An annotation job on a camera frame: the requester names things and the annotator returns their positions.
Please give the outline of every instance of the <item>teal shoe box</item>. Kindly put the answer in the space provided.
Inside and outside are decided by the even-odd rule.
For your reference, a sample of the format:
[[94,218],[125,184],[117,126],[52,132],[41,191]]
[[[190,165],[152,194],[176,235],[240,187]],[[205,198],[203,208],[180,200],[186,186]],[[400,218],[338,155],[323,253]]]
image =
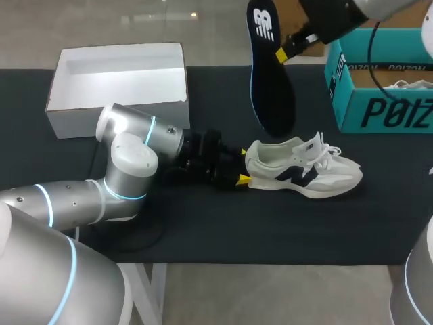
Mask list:
[[[433,89],[387,89],[400,99],[396,102],[373,84],[367,66],[371,33],[370,28],[356,29],[331,44],[325,77],[341,132],[433,133]],[[433,82],[433,59],[424,49],[418,28],[379,29],[371,61],[375,73],[392,83],[404,79],[402,75],[409,75],[412,82]],[[359,75],[364,84],[371,84],[357,87]]]

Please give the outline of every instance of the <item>shoe sole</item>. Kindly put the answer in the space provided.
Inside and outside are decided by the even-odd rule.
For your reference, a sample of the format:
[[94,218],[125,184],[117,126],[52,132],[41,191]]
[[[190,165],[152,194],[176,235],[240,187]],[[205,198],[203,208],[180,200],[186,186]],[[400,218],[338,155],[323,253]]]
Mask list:
[[313,191],[313,190],[309,190],[308,188],[303,188],[302,186],[289,183],[286,181],[275,181],[273,179],[263,179],[258,177],[252,177],[248,186],[249,188],[254,188],[256,190],[270,190],[270,191],[293,190],[301,193],[307,198],[319,200],[321,198],[332,198],[334,196],[338,196],[343,193],[346,193],[352,190],[353,188],[355,188],[361,180],[362,180],[362,176],[358,179],[357,182],[353,183],[351,186],[347,188],[340,188],[336,191],[328,191],[328,192]]

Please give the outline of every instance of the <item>blue led ring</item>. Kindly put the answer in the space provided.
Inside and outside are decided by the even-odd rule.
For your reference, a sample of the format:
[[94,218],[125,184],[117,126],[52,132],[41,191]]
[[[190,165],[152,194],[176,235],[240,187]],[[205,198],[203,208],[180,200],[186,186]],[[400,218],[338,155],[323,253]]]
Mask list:
[[145,145],[147,145],[149,143],[150,135],[152,134],[152,131],[154,130],[155,123],[156,123],[156,118],[155,118],[155,116],[152,116],[152,123],[150,123],[149,132],[147,133],[146,141],[144,141]]
[[49,199],[49,195],[47,190],[39,184],[35,184],[35,186],[40,189],[47,201],[47,205],[48,205],[48,225],[52,228],[53,227],[53,205],[51,204],[51,200]]
[[412,252],[409,254],[409,257],[407,257],[406,265],[405,265],[405,286],[406,286],[406,292],[407,296],[409,297],[409,300],[411,301],[411,304],[414,308],[414,310],[417,312],[419,318],[423,321],[425,325],[430,325],[428,320],[424,317],[422,312],[418,309],[418,306],[415,304],[415,301],[412,298],[411,291],[409,290],[409,285],[407,283],[407,265],[409,264],[409,258],[411,257]]
[[51,318],[51,320],[49,321],[48,325],[55,325],[55,323],[58,321],[63,308],[65,307],[66,302],[68,301],[70,292],[72,290],[72,285],[74,284],[75,281],[75,275],[76,275],[76,249],[75,249],[75,245],[74,242],[69,238],[66,237],[69,240],[69,244],[70,244],[70,249],[72,251],[72,265],[70,268],[70,275],[69,275],[69,280],[68,280],[68,284],[66,285],[66,289],[65,292],[63,294],[62,300],[60,301],[59,306],[57,307],[53,317]]
[[131,197],[128,197],[128,196],[119,195],[119,194],[111,191],[111,189],[108,187],[108,185],[106,183],[106,179],[105,178],[104,178],[104,185],[106,186],[106,189],[107,189],[108,193],[110,193],[111,195],[113,195],[115,198],[121,198],[122,200],[141,200],[142,198],[145,198],[146,195],[147,195],[147,193],[146,193],[143,196],[138,196],[136,198],[131,198]]

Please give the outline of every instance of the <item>shoe tongue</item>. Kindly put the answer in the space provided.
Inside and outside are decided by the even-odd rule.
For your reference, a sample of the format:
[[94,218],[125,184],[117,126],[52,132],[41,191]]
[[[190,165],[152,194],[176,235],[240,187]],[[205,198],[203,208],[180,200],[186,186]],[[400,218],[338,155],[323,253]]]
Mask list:
[[320,140],[319,132],[317,132],[316,136],[313,139],[301,144],[300,146],[293,148],[293,153],[296,156],[308,160],[316,159],[321,152],[322,152],[322,143]]

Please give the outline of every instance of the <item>white shoe box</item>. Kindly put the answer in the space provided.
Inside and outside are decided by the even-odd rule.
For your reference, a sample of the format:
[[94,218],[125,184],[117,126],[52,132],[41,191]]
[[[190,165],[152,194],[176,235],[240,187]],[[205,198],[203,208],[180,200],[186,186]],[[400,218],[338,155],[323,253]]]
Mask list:
[[46,113],[59,139],[95,136],[102,109],[113,103],[188,129],[186,78],[179,43],[64,49]]

